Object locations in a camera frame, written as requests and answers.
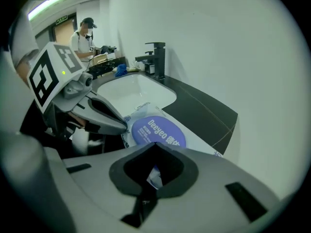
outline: black handle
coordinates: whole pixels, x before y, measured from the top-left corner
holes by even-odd
[[[154,44],[155,49],[165,47],[165,42],[147,42],[145,44]]]

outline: blue cloth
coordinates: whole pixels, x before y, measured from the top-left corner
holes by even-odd
[[[118,65],[115,77],[121,77],[121,76],[123,76],[125,74],[127,74],[126,64]]]

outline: soap dispenser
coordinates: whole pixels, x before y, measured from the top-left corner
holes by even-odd
[[[148,53],[149,55],[153,54],[153,51],[147,51],[145,53]],[[155,73],[155,63],[154,60],[147,60],[145,62],[145,72],[149,74],[154,74]]]

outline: purple circular label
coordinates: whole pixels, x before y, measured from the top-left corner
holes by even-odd
[[[137,144],[163,142],[186,147],[186,139],[182,131],[161,116],[149,116],[137,120],[132,127],[132,136]]]

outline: white sink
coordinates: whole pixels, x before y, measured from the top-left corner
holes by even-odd
[[[176,100],[176,94],[172,90],[141,74],[104,83],[97,93],[107,99],[123,117],[132,114],[146,102],[164,108]]]

